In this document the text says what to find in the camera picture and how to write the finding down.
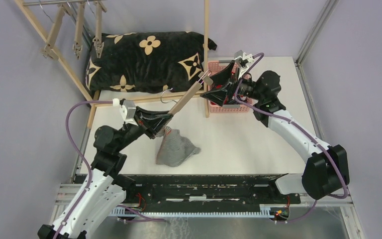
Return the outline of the grey striped underwear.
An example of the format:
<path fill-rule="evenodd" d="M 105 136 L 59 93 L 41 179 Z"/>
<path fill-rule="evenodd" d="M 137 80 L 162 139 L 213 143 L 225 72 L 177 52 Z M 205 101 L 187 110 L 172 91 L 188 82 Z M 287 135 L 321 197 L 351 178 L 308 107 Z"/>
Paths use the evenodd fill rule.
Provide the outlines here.
<path fill-rule="evenodd" d="M 201 152 L 191 140 L 181 135 L 180 130 L 165 126 L 156 137 L 161 137 L 162 142 L 156 154 L 155 163 L 169 167 L 178 167 L 192 156 Z"/>

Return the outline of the beige hanger with red underwear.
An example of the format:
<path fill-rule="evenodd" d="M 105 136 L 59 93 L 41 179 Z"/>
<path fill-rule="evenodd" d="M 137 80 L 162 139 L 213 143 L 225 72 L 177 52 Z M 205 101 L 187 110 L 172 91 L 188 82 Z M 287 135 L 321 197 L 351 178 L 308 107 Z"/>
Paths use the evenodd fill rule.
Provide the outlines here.
<path fill-rule="evenodd" d="M 102 56 L 104 43 L 102 41 L 102 13 L 107 12 L 106 7 L 101 0 L 93 0 L 95 10 L 92 10 L 95 16 L 95 36 L 93 38 L 93 44 L 97 58 Z"/>

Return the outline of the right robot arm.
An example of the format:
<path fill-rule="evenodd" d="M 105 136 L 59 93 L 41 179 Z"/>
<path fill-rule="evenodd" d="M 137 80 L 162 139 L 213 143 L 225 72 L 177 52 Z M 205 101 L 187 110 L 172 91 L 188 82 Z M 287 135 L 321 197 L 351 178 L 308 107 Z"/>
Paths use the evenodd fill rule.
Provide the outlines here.
<path fill-rule="evenodd" d="M 234 66 L 231 61 L 210 76 L 210 90 L 201 97 L 220 107 L 235 102 L 252 109 L 257 121 L 282 137 L 304 160 L 299 187 L 311 198 L 347 198 L 350 177 L 345 148 L 324 142 L 294 119 L 278 98 L 282 89 L 278 73 L 267 70 L 253 81 L 249 70 Z"/>

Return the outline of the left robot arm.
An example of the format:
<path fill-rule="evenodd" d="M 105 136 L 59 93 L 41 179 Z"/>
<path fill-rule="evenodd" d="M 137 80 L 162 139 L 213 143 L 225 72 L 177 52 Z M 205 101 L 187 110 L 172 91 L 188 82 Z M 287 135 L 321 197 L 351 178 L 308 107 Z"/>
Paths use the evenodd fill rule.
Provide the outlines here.
<path fill-rule="evenodd" d="M 123 117 L 120 129 L 102 125 L 96 130 L 96 155 L 88 176 L 62 214 L 41 226 L 40 239 L 88 239 L 117 205 L 136 198 L 134 180 L 120 174 L 127 159 L 121 151 L 143 135 L 154 139 L 174 115 L 140 107 L 120 111 L 133 115 Z"/>

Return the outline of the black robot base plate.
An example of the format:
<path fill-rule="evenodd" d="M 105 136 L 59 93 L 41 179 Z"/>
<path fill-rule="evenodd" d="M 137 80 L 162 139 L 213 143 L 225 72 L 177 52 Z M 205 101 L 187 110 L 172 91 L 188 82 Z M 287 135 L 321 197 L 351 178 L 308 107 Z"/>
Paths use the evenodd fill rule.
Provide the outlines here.
<path fill-rule="evenodd" d="M 300 204 L 298 193 L 282 194 L 273 175 L 130 175 L 126 206 L 146 213 L 244 213 L 260 205 Z"/>

